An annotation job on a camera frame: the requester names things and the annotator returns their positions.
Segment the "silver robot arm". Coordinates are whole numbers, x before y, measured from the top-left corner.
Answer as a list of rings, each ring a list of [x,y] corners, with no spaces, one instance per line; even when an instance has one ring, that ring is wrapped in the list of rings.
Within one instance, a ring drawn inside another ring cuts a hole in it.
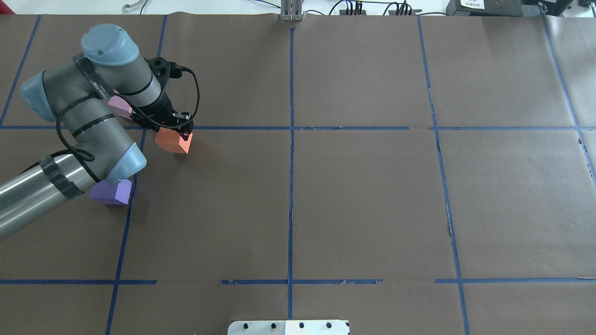
[[[119,184],[147,165],[140,146],[108,106],[112,97],[132,108],[139,127],[172,129],[183,140],[198,112],[177,112],[166,93],[170,79],[192,70],[162,57],[145,59],[126,30],[94,26],[81,38],[81,52],[21,85],[24,101],[54,124],[64,149],[44,156],[1,186],[4,240],[94,185]]]

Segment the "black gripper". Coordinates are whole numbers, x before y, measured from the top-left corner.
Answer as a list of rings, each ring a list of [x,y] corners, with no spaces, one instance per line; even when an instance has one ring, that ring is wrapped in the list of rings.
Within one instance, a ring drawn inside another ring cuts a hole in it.
[[[188,112],[177,112],[166,93],[149,105],[136,107],[132,112],[132,121],[145,129],[159,131],[160,128],[179,131],[184,141],[189,140],[193,130],[193,121]]]

